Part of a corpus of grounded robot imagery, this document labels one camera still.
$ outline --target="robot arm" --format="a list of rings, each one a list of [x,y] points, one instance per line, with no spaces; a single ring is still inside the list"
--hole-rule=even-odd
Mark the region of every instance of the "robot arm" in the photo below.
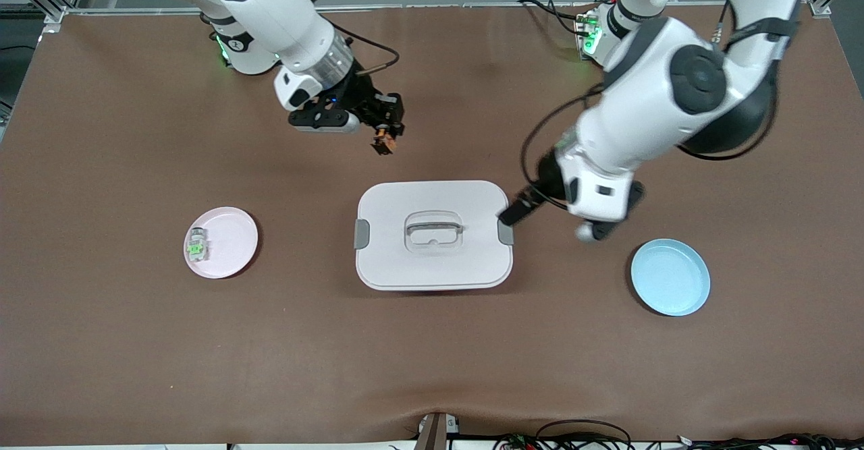
[[[579,48],[599,65],[608,63],[609,53],[627,33],[639,24],[663,13],[669,0],[616,0],[589,11],[578,25],[587,37],[579,39]]]
[[[598,105],[543,160],[539,179],[499,216],[513,225],[549,198],[587,220],[577,237],[605,237],[642,195],[633,173],[678,144],[725,151],[758,130],[776,93],[777,62],[799,0],[729,0],[738,30],[726,52],[678,20],[647,20],[610,54]]]
[[[220,0],[182,0],[201,10],[201,19],[213,26],[225,58],[243,74],[256,75],[269,71],[279,60],[272,51],[255,41]]]
[[[281,62],[273,85],[297,130],[354,133],[365,123],[376,131],[373,148],[393,152],[404,130],[401,97],[373,87],[315,0],[186,1],[201,8],[238,71],[265,72]]]

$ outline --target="wire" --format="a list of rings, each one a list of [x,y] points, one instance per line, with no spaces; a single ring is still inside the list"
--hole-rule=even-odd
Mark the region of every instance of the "wire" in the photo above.
[[[595,84],[591,88],[589,88],[589,90],[585,94],[582,94],[581,96],[578,96],[578,97],[574,97],[573,99],[570,99],[567,103],[564,103],[563,105],[558,106],[558,108],[553,109],[552,112],[550,112],[542,120],[540,120],[540,122],[538,122],[537,126],[535,126],[534,129],[531,130],[530,133],[528,133],[528,136],[525,136],[524,142],[522,142],[522,148],[519,151],[519,167],[522,168],[522,176],[524,177],[525,182],[527,182],[528,185],[531,186],[531,189],[534,192],[536,192],[537,195],[540,195],[540,197],[542,197],[543,200],[545,200],[546,202],[549,202],[552,205],[555,205],[555,207],[558,207],[559,209],[567,210],[567,206],[558,202],[556,199],[550,198],[549,196],[547,196],[543,192],[540,192],[540,189],[537,188],[537,180],[532,180],[530,174],[528,174],[528,166],[527,166],[528,148],[530,148],[531,142],[533,142],[534,138],[537,136],[537,133],[540,133],[540,130],[542,130],[543,127],[546,126],[546,124],[552,120],[552,118],[554,118],[556,115],[561,114],[562,111],[564,111],[567,108],[570,108],[573,105],[576,105],[577,103],[582,103],[583,106],[587,108],[587,100],[589,100],[589,97],[597,96],[597,94],[602,93],[602,92],[603,92],[603,84],[602,83]],[[564,420],[564,421],[565,422],[574,422],[574,420]],[[549,423],[550,426],[558,425],[558,424],[562,424],[562,423],[559,423],[559,422]]]
[[[723,38],[723,20],[726,19],[726,10],[729,8],[729,0],[726,0],[723,3],[723,10],[720,11],[720,17],[717,19],[717,26],[713,29],[713,35],[711,35],[711,43],[715,44],[716,47],[719,47],[719,43]]]
[[[626,440],[627,448],[629,448],[630,450],[632,450],[632,448],[633,448],[632,438],[630,438],[630,434],[629,434],[629,432],[627,432],[626,429],[623,429],[623,428],[621,428],[621,426],[615,425],[613,423],[602,422],[601,420],[575,419],[575,420],[558,420],[558,422],[546,423],[546,425],[540,426],[540,429],[538,429],[536,434],[534,434],[534,438],[540,438],[541,432],[543,432],[546,428],[552,428],[552,426],[559,426],[559,425],[568,425],[568,424],[572,424],[572,423],[600,425],[600,426],[607,426],[607,428],[614,428],[618,432],[621,432],[621,434],[623,434],[624,437],[627,438],[627,440]],[[614,439],[611,439],[610,437],[605,437],[605,438],[608,441],[615,441]]]
[[[380,63],[379,65],[376,65],[374,67],[370,67],[369,69],[364,69],[363,71],[357,72],[358,76],[362,77],[362,76],[374,74],[375,72],[383,71],[384,69],[391,67],[392,65],[394,65],[395,63],[397,63],[399,61],[399,52],[396,51],[395,49],[393,49],[391,47],[387,47],[387,45],[379,44],[379,43],[377,43],[373,40],[370,40],[369,38],[365,38],[361,35],[357,35],[357,33],[350,32],[350,31],[346,30],[345,28],[342,28],[341,26],[336,25],[336,23],[330,22],[330,24],[333,25],[333,28],[335,28],[336,30],[339,30],[340,32],[345,33],[345,35],[357,38],[361,42],[365,42],[367,44],[372,45],[373,47],[377,47],[383,51],[389,51],[389,53],[393,54],[393,59],[391,59],[385,63]]]
[[[516,1],[516,3],[530,3],[532,5],[537,5],[537,7],[540,7],[540,10],[546,11],[546,13],[555,14],[556,16],[560,16],[561,18],[564,18],[566,20],[576,20],[576,16],[572,16],[569,13],[560,13],[559,11],[556,13],[552,10],[552,8],[549,8],[548,5],[544,5],[537,0],[518,0]]]
[[[838,444],[846,450],[854,450],[864,446],[864,439],[835,441],[823,434],[782,434],[780,437],[762,441],[743,439],[699,441],[690,445],[688,450],[760,450],[762,447],[774,449],[774,445],[803,445],[809,450],[836,450]]]
[[[587,32],[579,32],[579,31],[567,26],[567,24],[564,23],[564,20],[562,20],[561,14],[558,13],[558,8],[555,8],[555,2],[553,2],[552,0],[549,0],[549,7],[552,8],[552,13],[555,14],[555,18],[558,19],[558,23],[560,23],[561,26],[563,26],[565,30],[567,30],[570,33],[573,33],[573,35],[578,35],[580,37],[587,37],[589,35],[589,33],[587,33]]]
[[[0,51],[10,51],[14,49],[30,49],[31,51],[35,51],[36,47],[31,47],[31,45],[12,45],[12,47],[0,48]]]

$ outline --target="white cylinder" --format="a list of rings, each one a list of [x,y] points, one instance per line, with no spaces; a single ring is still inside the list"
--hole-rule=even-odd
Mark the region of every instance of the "white cylinder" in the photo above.
[[[223,0],[263,47],[294,73],[312,68],[333,44],[333,26],[309,0]]]

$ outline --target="container lid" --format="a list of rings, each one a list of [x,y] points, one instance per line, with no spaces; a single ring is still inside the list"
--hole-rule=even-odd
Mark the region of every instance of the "container lid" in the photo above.
[[[488,288],[513,265],[507,196],[484,180],[379,184],[360,199],[357,273],[376,290]]]

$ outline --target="brown tabletop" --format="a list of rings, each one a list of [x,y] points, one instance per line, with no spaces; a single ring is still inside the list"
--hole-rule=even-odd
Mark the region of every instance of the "brown tabletop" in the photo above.
[[[718,11],[669,14],[709,36]],[[0,146],[0,444],[398,439],[433,410],[465,432],[590,417],[638,439],[858,437],[864,103],[827,20],[803,18],[765,144],[646,164],[648,196],[608,241],[578,243],[578,219],[546,207],[516,229],[499,287],[401,296],[358,280],[371,186],[522,187],[525,134],[599,79],[553,18],[336,16],[402,53],[375,81],[404,96],[407,130],[379,157],[369,128],[293,130],[272,75],[222,67],[197,17],[67,17]],[[262,244],[246,272],[211,281],[182,241],[219,205],[249,211]],[[657,237],[709,265],[694,315],[630,295],[628,257]]]

